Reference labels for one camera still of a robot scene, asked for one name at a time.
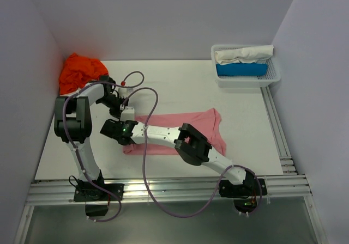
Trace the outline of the pink t shirt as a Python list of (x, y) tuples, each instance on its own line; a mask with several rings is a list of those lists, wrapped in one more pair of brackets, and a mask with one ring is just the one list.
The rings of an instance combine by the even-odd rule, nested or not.
[[(148, 122), (149, 125), (162, 127), (181, 127), (183, 123), (188, 123), (199, 130), (219, 153), (226, 155), (226, 143), (219, 131), (221, 115), (215, 108), (205, 112), (152, 115)], [(144, 148), (144, 144), (126, 145), (123, 147), (123, 153), (142, 155)], [(147, 155), (178, 155), (178, 153), (175, 149), (148, 143)]]

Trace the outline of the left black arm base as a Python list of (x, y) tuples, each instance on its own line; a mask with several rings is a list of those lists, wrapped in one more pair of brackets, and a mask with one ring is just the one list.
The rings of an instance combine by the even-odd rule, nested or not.
[(85, 203), (85, 214), (89, 217), (103, 217), (109, 211), (111, 201), (122, 200), (124, 184), (106, 184), (100, 175), (93, 182), (107, 192), (94, 187), (88, 181), (82, 181), (71, 175), (69, 183), (75, 188), (73, 202)]

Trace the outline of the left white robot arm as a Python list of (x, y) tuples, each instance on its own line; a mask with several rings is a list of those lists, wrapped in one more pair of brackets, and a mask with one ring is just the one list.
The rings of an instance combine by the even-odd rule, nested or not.
[(109, 114), (121, 117), (121, 104), (124, 101), (119, 94), (114, 94), (116, 83), (110, 76), (102, 76), (98, 83), (71, 99), (58, 96), (55, 100), (54, 132), (70, 149), (78, 167), (76, 192), (100, 200), (105, 196), (106, 186), (98, 167), (89, 138), (92, 133), (90, 106), (94, 103), (109, 108)]

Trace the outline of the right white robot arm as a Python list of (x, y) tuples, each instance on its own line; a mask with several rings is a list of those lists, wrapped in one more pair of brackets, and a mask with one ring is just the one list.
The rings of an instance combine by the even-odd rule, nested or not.
[(145, 125), (138, 121), (115, 121), (108, 119), (100, 133), (118, 144), (162, 145), (174, 149), (184, 162), (192, 166), (205, 166), (223, 175), (236, 185), (240, 194), (247, 195), (255, 188), (255, 177), (246, 168), (234, 164), (219, 153), (208, 139), (192, 125), (160, 127)]

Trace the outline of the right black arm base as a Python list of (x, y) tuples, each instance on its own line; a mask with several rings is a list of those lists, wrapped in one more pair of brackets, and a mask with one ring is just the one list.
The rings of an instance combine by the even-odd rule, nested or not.
[(219, 194), (223, 198), (232, 198), (234, 207), (238, 212), (251, 213), (257, 207), (263, 196), (268, 194), (264, 179), (252, 179), (240, 185), (233, 185), (228, 180), (219, 184)]

